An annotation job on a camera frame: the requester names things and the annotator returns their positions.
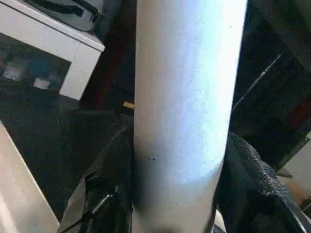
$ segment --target white pole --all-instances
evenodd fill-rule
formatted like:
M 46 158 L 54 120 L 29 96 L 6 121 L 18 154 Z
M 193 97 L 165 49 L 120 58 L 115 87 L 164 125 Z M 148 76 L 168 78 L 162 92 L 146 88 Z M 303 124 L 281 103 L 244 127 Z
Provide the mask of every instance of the white pole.
M 245 8 L 246 0 L 138 0 L 133 233 L 205 230 Z

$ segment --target gray bag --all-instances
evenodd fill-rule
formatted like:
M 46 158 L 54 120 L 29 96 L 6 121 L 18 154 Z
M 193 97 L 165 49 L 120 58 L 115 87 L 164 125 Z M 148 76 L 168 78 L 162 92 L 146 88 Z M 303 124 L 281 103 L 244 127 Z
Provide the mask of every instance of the gray bag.
M 90 31 L 104 15 L 104 0 L 27 0 L 46 14 L 81 31 Z

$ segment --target white shelf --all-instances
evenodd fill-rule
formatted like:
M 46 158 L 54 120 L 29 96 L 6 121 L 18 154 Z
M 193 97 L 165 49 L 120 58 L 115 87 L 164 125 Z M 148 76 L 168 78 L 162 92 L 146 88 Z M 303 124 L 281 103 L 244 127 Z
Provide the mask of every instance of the white shelf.
M 55 233 L 59 223 L 0 121 L 0 231 Z
M 0 2 L 100 52 L 103 52 L 105 48 L 104 45 L 100 42 L 100 40 L 96 36 L 94 36 L 92 33 L 76 30 L 58 21 L 57 19 L 54 19 L 48 16 L 47 14 L 41 12 L 40 10 L 28 4 L 25 0 L 0 0 Z

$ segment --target white cabinet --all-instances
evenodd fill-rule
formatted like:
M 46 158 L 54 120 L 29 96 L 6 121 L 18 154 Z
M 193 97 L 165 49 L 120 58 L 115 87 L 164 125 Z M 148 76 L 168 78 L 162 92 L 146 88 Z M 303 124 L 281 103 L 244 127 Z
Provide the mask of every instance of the white cabinet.
M 1 79 L 79 100 L 104 46 L 23 0 L 0 0 Z

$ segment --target white tube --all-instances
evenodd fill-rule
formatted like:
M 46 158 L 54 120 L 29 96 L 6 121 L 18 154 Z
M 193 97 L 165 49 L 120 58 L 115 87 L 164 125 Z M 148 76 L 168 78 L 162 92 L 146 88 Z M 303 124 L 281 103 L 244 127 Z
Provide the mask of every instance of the white tube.
M 246 0 L 138 0 L 133 233 L 202 233 L 225 153 Z

